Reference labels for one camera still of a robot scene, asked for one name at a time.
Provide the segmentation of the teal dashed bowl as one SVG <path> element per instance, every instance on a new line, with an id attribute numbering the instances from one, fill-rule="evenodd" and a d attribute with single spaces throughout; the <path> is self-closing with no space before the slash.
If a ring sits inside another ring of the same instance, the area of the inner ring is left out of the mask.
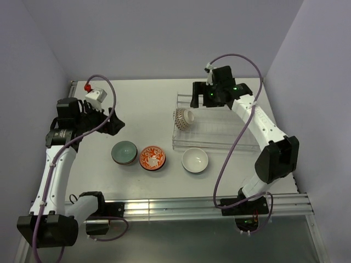
<path id="1" fill-rule="evenodd" d="M 113 161 L 119 165 L 131 164 L 138 155 L 136 145 L 130 141 L 120 141 L 111 149 Z"/>

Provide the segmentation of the brown patterned bowl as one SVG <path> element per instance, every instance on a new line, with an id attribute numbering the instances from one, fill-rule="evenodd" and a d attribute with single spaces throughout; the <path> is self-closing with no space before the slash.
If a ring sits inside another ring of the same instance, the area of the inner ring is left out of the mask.
<path id="1" fill-rule="evenodd" d="M 186 108 L 177 108 L 173 112 L 173 120 L 176 128 L 181 132 L 184 132 L 191 127 L 195 120 L 195 116 Z"/>

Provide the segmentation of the orange floral bowl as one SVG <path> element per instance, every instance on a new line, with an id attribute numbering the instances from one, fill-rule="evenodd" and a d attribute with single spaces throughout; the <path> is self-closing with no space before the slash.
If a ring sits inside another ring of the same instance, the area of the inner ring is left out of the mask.
<path id="1" fill-rule="evenodd" d="M 139 156 L 139 164 L 148 171 L 157 171 L 166 163 L 166 154 L 159 146 L 151 145 L 144 148 Z"/>

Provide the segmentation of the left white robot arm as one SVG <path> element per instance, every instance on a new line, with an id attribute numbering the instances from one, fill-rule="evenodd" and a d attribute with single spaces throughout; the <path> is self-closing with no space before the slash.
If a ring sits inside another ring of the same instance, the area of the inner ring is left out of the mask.
<path id="1" fill-rule="evenodd" d="M 125 126 L 112 107 L 105 115 L 87 100 L 64 98 L 56 110 L 46 135 L 46 164 L 37 197 L 29 214 L 17 221 L 19 232 L 33 248 L 72 246 L 80 224 L 90 216 L 105 216 L 107 205 L 100 191 L 84 192 L 66 208 L 67 183 L 83 134 L 97 131 L 114 136 Z"/>

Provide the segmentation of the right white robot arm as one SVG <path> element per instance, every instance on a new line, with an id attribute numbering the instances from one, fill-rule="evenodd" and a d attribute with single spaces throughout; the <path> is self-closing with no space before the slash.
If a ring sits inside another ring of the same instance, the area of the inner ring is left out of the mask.
<path id="1" fill-rule="evenodd" d="M 280 130 L 258 105 L 258 93 L 253 93 L 245 83 L 237 84 L 230 66 L 205 68 L 207 79 L 193 83 L 190 106 L 228 107 L 245 123 L 259 145 L 261 153 L 254 164 L 255 173 L 239 190 L 237 207 L 242 213 L 250 213 L 257 205 L 256 199 L 266 194 L 275 181 L 296 170 L 299 141 Z"/>

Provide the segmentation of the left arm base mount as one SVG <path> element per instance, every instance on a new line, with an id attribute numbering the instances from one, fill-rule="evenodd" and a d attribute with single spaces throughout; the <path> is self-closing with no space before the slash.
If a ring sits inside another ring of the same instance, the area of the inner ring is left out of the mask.
<path id="1" fill-rule="evenodd" d="M 102 212 L 96 212 L 84 223 L 85 231 L 90 236 L 104 236 L 111 226 L 111 217 L 123 218 L 125 202 L 106 202 Z"/>

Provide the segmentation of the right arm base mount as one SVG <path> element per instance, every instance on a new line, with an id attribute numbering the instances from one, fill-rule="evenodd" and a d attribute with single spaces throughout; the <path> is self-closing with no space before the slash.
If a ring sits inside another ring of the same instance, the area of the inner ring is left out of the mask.
<path id="1" fill-rule="evenodd" d="M 268 215 L 269 208 L 265 197 L 247 201 L 230 209 L 223 209 L 223 216 L 235 216 L 236 227 L 240 231 L 252 232 L 259 227 L 259 215 Z"/>

